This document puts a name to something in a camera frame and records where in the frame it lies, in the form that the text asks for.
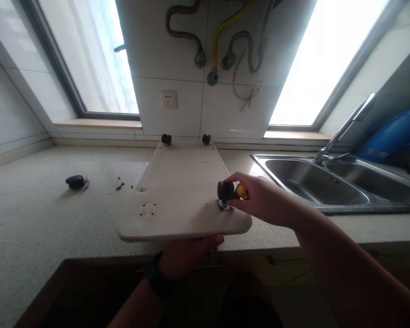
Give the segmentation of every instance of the black wristband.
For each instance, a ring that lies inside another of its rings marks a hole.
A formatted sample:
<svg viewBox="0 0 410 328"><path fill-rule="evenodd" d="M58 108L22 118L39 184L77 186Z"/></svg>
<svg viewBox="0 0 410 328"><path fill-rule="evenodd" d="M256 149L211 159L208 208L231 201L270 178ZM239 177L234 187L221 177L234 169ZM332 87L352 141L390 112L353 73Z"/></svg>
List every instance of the black wristband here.
<svg viewBox="0 0 410 328"><path fill-rule="evenodd" d="M161 299L161 301L165 300L170 295L176 285L175 280L168 280L158 269L158 263L162 256L162 251L155 255L144 271L144 276L149 282L150 288L152 288L153 292Z"/></svg>

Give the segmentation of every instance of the window sill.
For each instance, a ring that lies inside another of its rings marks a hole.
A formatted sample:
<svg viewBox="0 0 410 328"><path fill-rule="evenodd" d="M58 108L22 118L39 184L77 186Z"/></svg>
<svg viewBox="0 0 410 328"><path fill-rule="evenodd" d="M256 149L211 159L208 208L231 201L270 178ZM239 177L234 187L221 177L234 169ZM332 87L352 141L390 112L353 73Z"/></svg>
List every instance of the window sill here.
<svg viewBox="0 0 410 328"><path fill-rule="evenodd" d="M331 139L331 137L319 132L266 131L263 139L296 139L328 141Z"/></svg>
<svg viewBox="0 0 410 328"><path fill-rule="evenodd" d="M141 121L104 120L94 118L77 118L55 124L58 127L68 128L121 128L142 130Z"/></svg>

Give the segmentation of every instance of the hand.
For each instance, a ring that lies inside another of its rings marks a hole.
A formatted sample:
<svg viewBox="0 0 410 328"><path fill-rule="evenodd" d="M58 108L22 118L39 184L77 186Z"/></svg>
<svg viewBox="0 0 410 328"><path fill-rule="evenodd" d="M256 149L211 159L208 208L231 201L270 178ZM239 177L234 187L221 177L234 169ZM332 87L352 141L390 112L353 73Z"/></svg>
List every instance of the hand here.
<svg viewBox="0 0 410 328"><path fill-rule="evenodd" d="M249 199L232 199L226 204L276 226L296 229L304 218L317 212L313 207L263 177L236 172L224 182L240 181L249 191Z"/></svg>
<svg viewBox="0 0 410 328"><path fill-rule="evenodd" d="M222 235L173 241L159 261L158 269L169 280L179 279L190 273L201 257L209 255L213 259L211 252L224 241Z"/></svg>

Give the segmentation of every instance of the double sink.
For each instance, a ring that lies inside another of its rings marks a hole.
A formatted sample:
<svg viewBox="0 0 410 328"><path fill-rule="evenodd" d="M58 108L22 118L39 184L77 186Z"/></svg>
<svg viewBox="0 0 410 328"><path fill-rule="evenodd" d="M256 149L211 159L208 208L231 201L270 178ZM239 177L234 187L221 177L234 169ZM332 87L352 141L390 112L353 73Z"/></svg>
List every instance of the double sink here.
<svg viewBox="0 0 410 328"><path fill-rule="evenodd" d="M410 213L410 180L355 157L325 165L309 157L251 157L279 186L325 214Z"/></svg>

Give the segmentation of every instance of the window frame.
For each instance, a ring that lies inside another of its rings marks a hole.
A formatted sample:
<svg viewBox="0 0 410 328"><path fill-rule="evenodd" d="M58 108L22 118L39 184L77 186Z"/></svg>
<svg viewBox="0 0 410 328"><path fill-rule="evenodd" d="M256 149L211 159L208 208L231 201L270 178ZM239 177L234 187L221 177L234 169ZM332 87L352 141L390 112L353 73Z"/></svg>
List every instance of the window frame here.
<svg viewBox="0 0 410 328"><path fill-rule="evenodd" d="M268 131L305 131L319 132L329 115L332 113L338 102L342 99L348 87L354 81L357 74L366 63L369 56L374 52L378 43L387 33L389 28L395 24L395 19L404 8L408 0L389 0L386 7L379 15L366 39L351 60L339 82L331 92L313 125L281 125L269 124Z"/></svg>
<svg viewBox="0 0 410 328"><path fill-rule="evenodd" d="M61 54L58 43L51 31L42 7L38 0L20 0L20 3L46 52L53 70L62 85L70 103L79 118L115 119L139 121L139 114L88 112L79 90Z"/></svg>

